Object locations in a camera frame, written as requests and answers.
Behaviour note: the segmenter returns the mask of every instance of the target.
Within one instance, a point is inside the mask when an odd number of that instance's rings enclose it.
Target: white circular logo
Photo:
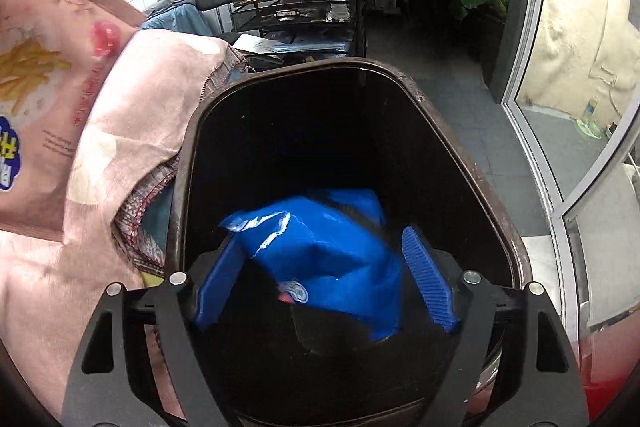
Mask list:
[[[309,300],[309,293],[298,281],[287,281],[280,284],[280,291],[291,295],[295,302],[305,303]]]

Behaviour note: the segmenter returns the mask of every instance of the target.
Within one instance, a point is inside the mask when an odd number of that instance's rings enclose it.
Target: trash bin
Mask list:
[[[363,58],[254,74],[203,101],[180,156],[167,273],[218,248],[218,224],[231,213],[313,188],[372,188],[391,228],[414,224],[494,284],[531,280],[505,209],[434,106],[410,78]],[[305,317],[294,320],[270,276],[245,263],[220,320],[194,333],[194,346],[206,377],[248,421],[401,425],[437,391],[456,348],[417,290],[405,293],[399,333],[317,353],[298,338]],[[309,320],[327,327],[307,315],[307,331]],[[500,335],[496,326],[479,389],[497,367]]]

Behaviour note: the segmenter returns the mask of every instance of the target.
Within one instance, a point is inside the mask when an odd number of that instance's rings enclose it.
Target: beige wall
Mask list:
[[[640,73],[640,33],[628,21],[630,0],[544,0],[518,103],[579,118],[596,96],[601,127],[618,122]]]

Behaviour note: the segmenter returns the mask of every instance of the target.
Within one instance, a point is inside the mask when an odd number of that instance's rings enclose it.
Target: crumpled blue packaging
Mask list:
[[[326,190],[322,196],[384,223],[372,190]],[[296,196],[232,214],[222,226],[236,234],[247,257],[264,266],[295,302],[351,314],[372,328],[372,340],[398,329],[401,260],[351,217]]]

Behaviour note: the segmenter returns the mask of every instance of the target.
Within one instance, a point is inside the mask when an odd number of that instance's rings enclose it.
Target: snack packaging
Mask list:
[[[0,229],[62,240],[82,129],[144,19],[123,0],[0,0]]]

